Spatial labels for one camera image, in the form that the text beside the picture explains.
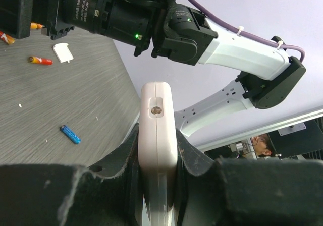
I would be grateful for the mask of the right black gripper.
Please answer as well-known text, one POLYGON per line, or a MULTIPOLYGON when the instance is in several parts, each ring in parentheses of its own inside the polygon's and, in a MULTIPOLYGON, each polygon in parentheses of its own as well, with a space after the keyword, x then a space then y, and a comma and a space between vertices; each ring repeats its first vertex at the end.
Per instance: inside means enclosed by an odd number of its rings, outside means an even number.
POLYGON ((74 26, 63 18, 63 0, 1 0, 1 32, 23 39, 30 36, 30 24, 44 26, 42 34, 62 38, 74 26))

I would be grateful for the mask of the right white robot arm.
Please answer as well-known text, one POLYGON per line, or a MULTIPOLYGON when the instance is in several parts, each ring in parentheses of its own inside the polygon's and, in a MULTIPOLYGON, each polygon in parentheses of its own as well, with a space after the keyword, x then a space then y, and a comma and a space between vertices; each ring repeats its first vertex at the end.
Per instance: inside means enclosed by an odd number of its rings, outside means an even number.
POLYGON ((134 46, 135 56, 153 45, 153 58, 240 71, 221 91, 177 112, 166 83, 143 86, 140 135, 179 130, 190 136, 235 112, 274 107, 306 71, 279 37, 265 40, 235 28, 195 0, 1 0, 2 40, 28 37, 33 22, 52 40, 78 27, 134 46))

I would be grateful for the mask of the white remote control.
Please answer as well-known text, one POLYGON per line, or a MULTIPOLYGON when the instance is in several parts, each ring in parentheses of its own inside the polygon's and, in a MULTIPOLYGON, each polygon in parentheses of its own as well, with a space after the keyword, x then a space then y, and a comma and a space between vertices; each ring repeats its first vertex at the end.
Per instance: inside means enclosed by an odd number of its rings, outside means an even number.
POLYGON ((138 161, 150 225, 171 225, 178 150, 172 92, 166 82, 142 87, 138 161))

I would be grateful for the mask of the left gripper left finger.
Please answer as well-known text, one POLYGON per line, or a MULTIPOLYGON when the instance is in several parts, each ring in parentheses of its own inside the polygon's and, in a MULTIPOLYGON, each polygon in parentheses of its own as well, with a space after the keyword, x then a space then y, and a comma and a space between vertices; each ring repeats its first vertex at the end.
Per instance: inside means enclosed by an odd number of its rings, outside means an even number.
POLYGON ((2 165, 1 225, 141 225, 138 132, 89 167, 2 165))

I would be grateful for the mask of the white battery cover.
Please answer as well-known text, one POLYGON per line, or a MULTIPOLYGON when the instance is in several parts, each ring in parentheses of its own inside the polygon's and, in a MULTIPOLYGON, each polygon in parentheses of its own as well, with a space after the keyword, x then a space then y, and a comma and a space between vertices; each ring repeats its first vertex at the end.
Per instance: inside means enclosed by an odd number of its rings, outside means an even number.
POLYGON ((71 54, 67 43, 58 43, 52 47, 55 55, 57 56, 60 63, 69 63, 74 59, 71 54))

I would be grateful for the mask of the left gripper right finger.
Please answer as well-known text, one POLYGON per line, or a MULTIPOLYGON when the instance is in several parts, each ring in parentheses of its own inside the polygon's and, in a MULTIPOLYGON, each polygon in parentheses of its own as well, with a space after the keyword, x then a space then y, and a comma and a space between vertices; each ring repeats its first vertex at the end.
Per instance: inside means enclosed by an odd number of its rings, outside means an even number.
POLYGON ((176 225, 322 225, 321 161, 213 160, 176 136, 176 225))

